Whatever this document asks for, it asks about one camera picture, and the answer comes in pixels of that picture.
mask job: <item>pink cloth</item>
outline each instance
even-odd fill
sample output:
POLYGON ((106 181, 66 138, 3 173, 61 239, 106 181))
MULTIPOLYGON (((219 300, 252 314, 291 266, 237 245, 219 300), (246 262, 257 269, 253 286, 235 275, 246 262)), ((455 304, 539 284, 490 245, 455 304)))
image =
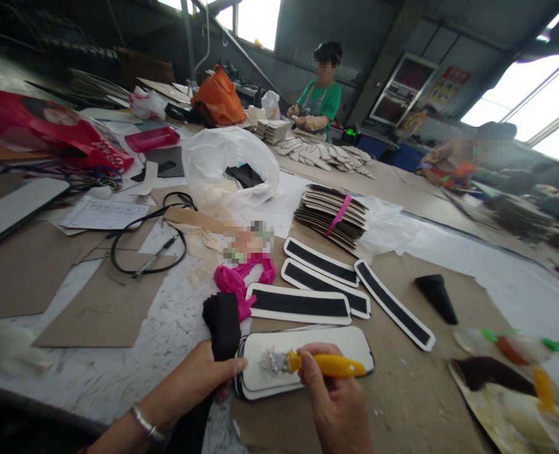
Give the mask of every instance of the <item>pink cloth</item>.
POLYGON ((216 271, 214 271, 214 282, 216 282, 218 290, 225 293, 234 293, 237 296, 240 322, 250 316, 252 313, 250 308, 252 304, 256 303, 256 296, 253 295, 250 299, 246 300, 247 288, 243 279, 250 274, 254 265, 257 264, 262 264, 263 266, 263 272, 258 282, 261 284, 272 284, 277 274, 277 268, 273 264, 273 259, 264 253, 252 254, 248 263, 238 265, 235 268, 219 265, 216 271))
POLYGON ((342 221, 342 216, 344 216, 344 214, 347 212, 347 208, 349 207, 350 201, 353 198, 350 195, 345 195, 344 197, 344 202, 342 203, 342 207, 340 208, 338 214, 336 215, 336 217, 334 218, 334 220, 331 222, 330 228, 328 228, 328 231, 325 233, 325 237, 327 238, 331 231, 334 230, 334 227, 336 227, 336 224, 338 224, 339 222, 342 221))

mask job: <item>left hand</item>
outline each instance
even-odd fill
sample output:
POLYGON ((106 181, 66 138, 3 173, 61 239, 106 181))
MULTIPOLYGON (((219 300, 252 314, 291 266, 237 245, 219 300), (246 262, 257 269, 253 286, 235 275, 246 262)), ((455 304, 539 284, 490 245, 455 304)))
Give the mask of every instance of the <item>left hand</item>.
POLYGON ((167 432, 181 416, 191 411, 217 387, 242 372, 245 358, 215 362, 212 342, 197 344, 189 355, 139 404, 144 417, 167 432))

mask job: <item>red plastic bag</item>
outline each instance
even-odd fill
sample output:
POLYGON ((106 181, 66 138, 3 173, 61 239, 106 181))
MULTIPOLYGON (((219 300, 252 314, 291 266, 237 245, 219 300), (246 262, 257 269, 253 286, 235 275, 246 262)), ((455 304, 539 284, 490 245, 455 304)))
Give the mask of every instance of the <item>red plastic bag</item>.
POLYGON ((0 90, 0 146, 47 150, 74 166, 125 172, 134 158, 112 146, 114 140, 102 124, 83 119, 75 110, 0 90))

